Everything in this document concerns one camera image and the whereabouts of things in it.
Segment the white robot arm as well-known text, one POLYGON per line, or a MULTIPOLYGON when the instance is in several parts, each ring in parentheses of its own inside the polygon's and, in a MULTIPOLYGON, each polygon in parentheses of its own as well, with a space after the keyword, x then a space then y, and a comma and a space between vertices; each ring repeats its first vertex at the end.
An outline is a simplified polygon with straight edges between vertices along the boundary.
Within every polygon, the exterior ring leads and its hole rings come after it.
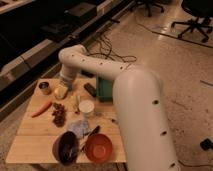
POLYGON ((94 58, 83 45, 59 52, 60 79, 71 86, 82 69, 113 82, 113 104, 128 171, 181 171, 162 104, 162 82, 135 64, 94 58))

